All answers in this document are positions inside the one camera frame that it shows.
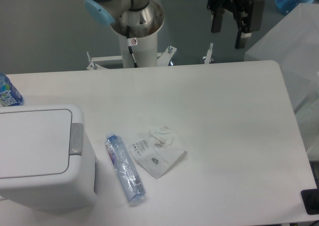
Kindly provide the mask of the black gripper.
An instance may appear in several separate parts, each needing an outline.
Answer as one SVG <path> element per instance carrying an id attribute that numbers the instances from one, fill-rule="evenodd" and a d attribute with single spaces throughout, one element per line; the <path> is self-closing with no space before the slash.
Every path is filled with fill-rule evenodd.
<path id="1" fill-rule="evenodd" d="M 211 32 L 221 31 L 223 13 L 232 13 L 239 29 L 236 36 L 235 48 L 243 49 L 253 31 L 261 28 L 264 0 L 208 0 L 207 9 L 211 11 Z"/>

